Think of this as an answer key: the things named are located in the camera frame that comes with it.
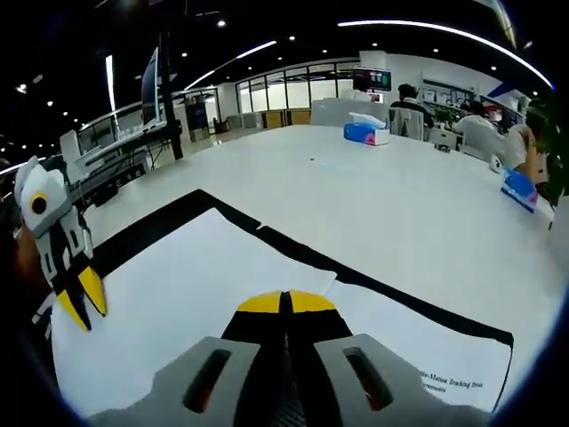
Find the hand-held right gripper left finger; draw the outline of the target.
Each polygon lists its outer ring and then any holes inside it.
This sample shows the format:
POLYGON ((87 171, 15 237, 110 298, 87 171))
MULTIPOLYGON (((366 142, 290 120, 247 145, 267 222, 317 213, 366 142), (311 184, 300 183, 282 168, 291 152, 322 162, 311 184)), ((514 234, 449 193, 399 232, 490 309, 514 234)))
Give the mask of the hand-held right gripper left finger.
POLYGON ((282 385, 286 293, 256 295, 221 337, 205 337, 153 378, 149 394, 91 426, 269 426, 282 385))

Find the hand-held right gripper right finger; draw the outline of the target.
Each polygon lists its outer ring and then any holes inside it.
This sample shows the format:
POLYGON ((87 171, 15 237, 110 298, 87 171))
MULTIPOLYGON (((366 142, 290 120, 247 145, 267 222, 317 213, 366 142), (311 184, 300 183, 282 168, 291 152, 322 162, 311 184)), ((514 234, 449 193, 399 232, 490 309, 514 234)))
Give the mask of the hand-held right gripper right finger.
POLYGON ((292 290, 289 355, 309 426, 486 426, 489 415, 429 393, 420 371, 368 334, 353 334, 335 306, 292 290))

